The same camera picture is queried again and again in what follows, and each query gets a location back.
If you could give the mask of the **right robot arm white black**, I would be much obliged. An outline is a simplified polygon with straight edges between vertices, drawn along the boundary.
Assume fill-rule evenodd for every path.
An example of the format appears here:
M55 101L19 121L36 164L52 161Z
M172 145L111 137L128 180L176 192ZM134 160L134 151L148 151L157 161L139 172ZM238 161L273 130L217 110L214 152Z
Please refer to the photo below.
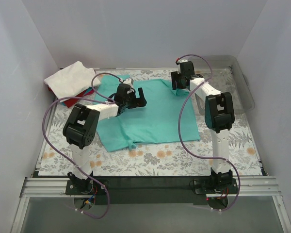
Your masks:
M193 62L177 59L178 71L171 72L172 89L187 89L205 103L205 124L212 140L212 166L204 187L215 193L232 184L233 172L229 160L229 132L235 122L232 95L211 86L196 74Z

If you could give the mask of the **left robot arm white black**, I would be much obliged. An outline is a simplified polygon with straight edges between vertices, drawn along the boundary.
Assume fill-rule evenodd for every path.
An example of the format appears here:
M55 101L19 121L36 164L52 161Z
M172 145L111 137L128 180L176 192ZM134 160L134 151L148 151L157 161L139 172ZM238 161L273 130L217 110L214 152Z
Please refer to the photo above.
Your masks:
M63 129L63 135L72 152L74 170L68 173L72 185L83 194L89 194L94 187L90 166L89 146L93 142L98 122L117 117L126 109L145 107L147 101L143 89L133 88L133 79L119 84L116 92L104 103L96 105L76 104Z

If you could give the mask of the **teal t shirt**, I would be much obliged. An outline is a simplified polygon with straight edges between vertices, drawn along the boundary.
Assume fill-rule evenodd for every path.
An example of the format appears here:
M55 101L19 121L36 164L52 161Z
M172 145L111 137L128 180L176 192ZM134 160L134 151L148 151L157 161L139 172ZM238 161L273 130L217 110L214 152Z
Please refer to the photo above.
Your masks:
M141 87L145 107L126 109L117 117L98 123L97 134L108 152L134 149L139 144L158 144L199 140L192 100L186 90L173 90L164 79L134 81Z

